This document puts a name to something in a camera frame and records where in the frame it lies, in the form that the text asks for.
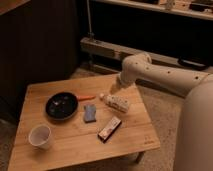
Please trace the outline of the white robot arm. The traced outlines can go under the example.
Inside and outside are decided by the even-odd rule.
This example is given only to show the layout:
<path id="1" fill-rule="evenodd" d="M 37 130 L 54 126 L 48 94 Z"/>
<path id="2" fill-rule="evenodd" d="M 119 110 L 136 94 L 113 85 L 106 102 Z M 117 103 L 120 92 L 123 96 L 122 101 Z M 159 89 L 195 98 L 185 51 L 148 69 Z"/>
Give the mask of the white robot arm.
<path id="1" fill-rule="evenodd" d="M 122 61 L 122 71 L 116 76 L 111 93 L 130 87 L 138 79 L 158 84 L 182 97 L 197 86 L 213 84 L 212 73 L 156 65 L 152 63 L 151 56 L 143 52 L 127 56 Z"/>

